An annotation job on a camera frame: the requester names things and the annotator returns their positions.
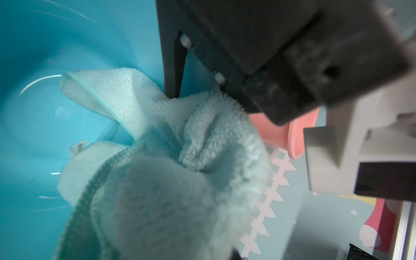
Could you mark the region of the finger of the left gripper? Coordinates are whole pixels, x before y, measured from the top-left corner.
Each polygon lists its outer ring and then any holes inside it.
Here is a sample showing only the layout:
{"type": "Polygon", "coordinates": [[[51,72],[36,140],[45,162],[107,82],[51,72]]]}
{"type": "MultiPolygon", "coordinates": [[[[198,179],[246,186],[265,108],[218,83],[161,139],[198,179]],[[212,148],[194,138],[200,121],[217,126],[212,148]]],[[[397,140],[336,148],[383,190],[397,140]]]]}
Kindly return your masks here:
{"type": "Polygon", "coordinates": [[[165,31],[160,36],[164,94],[169,98],[178,98],[182,87],[187,49],[180,41],[181,36],[179,31],[165,31]]]}

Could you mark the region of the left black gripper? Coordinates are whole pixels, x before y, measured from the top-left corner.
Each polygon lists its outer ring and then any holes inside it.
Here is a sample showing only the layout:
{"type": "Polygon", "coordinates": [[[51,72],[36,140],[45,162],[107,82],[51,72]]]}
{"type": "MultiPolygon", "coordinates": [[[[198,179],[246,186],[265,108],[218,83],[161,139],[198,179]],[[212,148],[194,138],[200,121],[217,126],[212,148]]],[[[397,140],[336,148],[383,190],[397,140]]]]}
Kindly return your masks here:
{"type": "Polygon", "coordinates": [[[411,69],[378,1],[157,1],[180,41],[248,113],[284,125],[362,96],[411,69]]]}

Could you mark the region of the pink plastic bucket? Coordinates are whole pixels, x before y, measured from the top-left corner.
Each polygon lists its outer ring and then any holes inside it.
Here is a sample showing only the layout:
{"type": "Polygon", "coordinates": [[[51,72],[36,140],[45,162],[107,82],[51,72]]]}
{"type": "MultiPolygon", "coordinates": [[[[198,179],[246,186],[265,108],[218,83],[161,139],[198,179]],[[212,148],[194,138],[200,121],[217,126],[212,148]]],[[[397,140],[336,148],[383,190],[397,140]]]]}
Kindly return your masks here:
{"type": "Polygon", "coordinates": [[[315,127],[319,111],[319,108],[312,110],[283,126],[274,125],[263,113],[250,114],[249,118],[263,140],[287,151],[290,159],[297,160],[305,151],[303,130],[315,127]]]}

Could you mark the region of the blue bucket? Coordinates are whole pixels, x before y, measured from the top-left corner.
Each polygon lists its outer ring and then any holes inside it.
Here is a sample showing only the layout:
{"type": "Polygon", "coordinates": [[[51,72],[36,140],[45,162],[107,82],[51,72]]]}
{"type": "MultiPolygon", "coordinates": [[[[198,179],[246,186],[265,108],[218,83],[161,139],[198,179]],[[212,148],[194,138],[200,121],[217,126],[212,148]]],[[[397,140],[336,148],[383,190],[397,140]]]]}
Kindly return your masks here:
{"type": "Polygon", "coordinates": [[[163,85],[155,1],[1,2],[1,259],[52,258],[72,211],[57,190],[71,146],[132,143],[58,87],[68,72],[123,67],[163,85]]]}

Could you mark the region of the light green cloth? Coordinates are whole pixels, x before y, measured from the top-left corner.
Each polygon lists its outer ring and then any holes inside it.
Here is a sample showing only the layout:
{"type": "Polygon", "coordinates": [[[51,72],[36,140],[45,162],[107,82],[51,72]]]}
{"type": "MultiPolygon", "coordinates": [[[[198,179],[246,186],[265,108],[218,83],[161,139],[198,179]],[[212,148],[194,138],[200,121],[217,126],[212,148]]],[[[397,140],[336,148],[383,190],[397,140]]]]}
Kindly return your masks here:
{"type": "Polygon", "coordinates": [[[238,260],[271,163],[241,105],[221,92],[168,98],[142,72],[79,70],[65,96],[117,121],[132,145],[98,141],[61,170],[74,208],[57,260],[238,260]]]}

